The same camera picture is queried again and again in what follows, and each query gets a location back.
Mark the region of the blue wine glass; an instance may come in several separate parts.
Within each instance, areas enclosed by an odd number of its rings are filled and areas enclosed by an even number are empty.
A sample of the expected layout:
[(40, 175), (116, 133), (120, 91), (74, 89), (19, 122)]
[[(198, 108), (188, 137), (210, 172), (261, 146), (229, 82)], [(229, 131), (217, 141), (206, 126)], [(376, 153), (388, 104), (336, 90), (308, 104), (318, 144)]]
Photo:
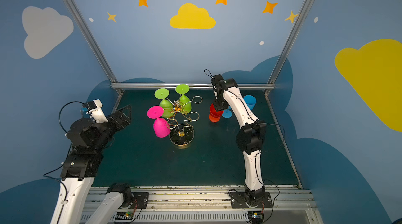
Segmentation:
[(232, 117), (231, 107), (228, 107), (228, 109), (224, 110), (222, 117), (227, 118), (227, 119)]
[(244, 96), (244, 101), (246, 102), (247, 106), (249, 107), (250, 110), (253, 110), (255, 105), (256, 105), (256, 98), (252, 95), (246, 95)]

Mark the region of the red wine glass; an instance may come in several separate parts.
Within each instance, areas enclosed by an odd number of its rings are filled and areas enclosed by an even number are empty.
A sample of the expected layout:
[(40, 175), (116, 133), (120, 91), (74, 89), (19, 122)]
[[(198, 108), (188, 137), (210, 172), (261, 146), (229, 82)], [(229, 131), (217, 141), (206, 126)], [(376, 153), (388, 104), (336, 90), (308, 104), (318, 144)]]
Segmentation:
[(219, 122), (224, 111), (216, 111), (214, 104), (211, 104), (209, 108), (209, 120), (211, 122)]

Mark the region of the green wine glass front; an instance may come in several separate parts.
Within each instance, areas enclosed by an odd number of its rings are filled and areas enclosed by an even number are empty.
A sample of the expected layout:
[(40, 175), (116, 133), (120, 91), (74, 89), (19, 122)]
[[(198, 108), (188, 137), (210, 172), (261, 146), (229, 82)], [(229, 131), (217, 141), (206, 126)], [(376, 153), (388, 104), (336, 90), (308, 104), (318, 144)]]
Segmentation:
[(163, 108), (163, 118), (172, 118), (174, 116), (173, 104), (167, 98), (169, 94), (169, 90), (165, 88), (160, 88), (155, 91), (155, 97), (161, 100), (159, 106)]

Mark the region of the pink wine glass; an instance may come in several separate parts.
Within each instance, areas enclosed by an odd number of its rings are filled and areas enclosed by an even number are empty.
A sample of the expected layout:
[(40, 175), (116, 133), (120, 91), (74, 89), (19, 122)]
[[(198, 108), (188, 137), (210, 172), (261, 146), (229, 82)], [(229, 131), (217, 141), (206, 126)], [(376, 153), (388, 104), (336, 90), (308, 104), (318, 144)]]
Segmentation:
[(161, 106), (153, 106), (147, 111), (147, 116), (150, 119), (155, 120), (153, 123), (153, 129), (158, 138), (165, 138), (171, 133), (167, 121), (162, 118), (163, 113), (164, 110)]

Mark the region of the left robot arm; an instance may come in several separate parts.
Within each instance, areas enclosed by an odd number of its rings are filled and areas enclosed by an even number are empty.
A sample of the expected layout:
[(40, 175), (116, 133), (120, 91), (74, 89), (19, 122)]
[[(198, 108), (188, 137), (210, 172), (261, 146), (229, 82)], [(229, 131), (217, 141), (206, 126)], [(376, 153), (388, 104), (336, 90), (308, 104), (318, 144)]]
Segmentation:
[(102, 111), (100, 100), (83, 104), (89, 115), (75, 121), (66, 133), (72, 151), (62, 166), (60, 192), (51, 219), (53, 224), (78, 224), (88, 192), (103, 159), (103, 151), (113, 135), (131, 123), (131, 106), (125, 106), (109, 116)]

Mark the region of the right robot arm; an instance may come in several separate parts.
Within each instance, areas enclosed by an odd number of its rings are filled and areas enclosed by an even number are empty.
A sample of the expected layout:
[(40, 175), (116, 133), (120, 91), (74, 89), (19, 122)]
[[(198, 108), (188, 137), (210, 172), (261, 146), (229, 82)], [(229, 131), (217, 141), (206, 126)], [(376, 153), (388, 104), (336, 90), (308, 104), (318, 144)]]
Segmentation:
[(265, 185), (261, 173), (261, 153), (267, 131), (264, 121), (252, 112), (234, 79), (225, 80), (222, 75), (211, 77), (215, 94), (215, 111), (231, 108), (238, 124), (236, 143), (245, 160), (245, 199), (250, 206), (256, 205), (265, 197)]

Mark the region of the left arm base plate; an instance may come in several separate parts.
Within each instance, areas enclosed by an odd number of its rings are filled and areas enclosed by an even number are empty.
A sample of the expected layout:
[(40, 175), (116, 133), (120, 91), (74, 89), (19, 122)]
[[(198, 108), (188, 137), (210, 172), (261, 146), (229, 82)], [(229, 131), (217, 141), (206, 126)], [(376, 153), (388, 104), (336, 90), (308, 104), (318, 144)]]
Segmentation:
[(148, 192), (132, 192), (131, 201), (128, 203), (127, 209), (146, 209), (149, 201)]

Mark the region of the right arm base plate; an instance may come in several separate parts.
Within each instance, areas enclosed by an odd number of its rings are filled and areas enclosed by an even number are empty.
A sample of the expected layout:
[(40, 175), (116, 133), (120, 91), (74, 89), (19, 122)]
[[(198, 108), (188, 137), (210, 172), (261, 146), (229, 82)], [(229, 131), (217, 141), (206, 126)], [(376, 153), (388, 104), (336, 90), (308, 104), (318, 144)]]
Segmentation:
[(265, 192), (260, 200), (253, 200), (248, 203), (245, 192), (235, 189), (228, 191), (232, 208), (273, 208), (273, 200), (269, 192)]

